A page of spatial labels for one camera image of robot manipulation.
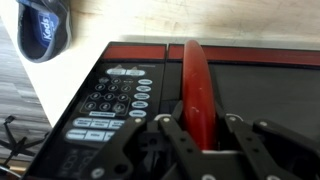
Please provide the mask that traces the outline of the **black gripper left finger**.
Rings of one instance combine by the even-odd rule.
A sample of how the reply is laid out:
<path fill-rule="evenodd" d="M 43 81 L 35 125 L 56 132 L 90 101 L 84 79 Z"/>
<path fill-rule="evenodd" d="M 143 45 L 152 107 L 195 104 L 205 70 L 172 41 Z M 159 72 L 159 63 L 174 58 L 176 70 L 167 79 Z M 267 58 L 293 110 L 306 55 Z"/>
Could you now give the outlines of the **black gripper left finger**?
<path fill-rule="evenodd" d="M 90 162 L 90 180 L 214 180 L 210 157 L 214 116 L 130 118 Z"/>

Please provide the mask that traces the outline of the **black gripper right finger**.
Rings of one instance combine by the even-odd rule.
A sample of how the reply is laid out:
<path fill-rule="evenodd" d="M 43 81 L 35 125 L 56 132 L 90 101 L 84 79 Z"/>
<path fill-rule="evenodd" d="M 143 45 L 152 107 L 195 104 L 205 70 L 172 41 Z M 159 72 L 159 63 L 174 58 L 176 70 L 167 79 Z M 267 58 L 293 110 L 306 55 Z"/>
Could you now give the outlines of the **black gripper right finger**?
<path fill-rule="evenodd" d="M 319 144 L 267 119 L 251 125 L 217 103 L 218 142 L 236 150 L 240 173 L 248 180 L 319 180 Z"/>

